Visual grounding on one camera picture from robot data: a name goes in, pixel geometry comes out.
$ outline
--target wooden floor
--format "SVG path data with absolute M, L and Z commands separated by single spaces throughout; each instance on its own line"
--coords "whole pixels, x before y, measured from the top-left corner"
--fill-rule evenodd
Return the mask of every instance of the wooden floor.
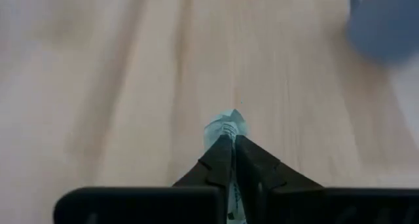
M 2 0 L 2 222 L 51 223 L 84 185 L 170 185 L 230 108 L 322 185 L 419 187 L 390 73 L 347 17 L 347 0 Z

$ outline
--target light wood grain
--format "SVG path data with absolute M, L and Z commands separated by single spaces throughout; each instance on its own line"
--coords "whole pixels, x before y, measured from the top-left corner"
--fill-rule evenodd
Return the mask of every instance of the light wood grain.
M 322 185 L 419 187 L 406 90 L 348 46 L 346 0 L 1 1 L 5 223 L 50 223 L 83 185 L 172 184 L 230 108 Z

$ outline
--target blurry blue object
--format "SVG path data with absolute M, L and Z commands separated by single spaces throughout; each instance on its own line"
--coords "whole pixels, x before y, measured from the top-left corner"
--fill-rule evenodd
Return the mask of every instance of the blurry blue object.
M 419 0 L 350 0 L 347 36 L 364 56 L 397 63 L 419 47 Z

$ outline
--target crumpled paper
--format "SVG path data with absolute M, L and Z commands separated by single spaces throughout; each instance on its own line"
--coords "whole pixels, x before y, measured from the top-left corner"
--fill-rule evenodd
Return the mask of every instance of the crumpled paper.
M 215 116 L 204 129 L 204 148 L 207 151 L 221 135 L 229 135 L 233 141 L 233 154 L 237 135 L 247 135 L 247 124 L 237 109 L 229 109 Z M 236 165 L 232 164 L 232 175 L 228 196 L 227 224 L 246 224 L 240 190 L 236 181 Z

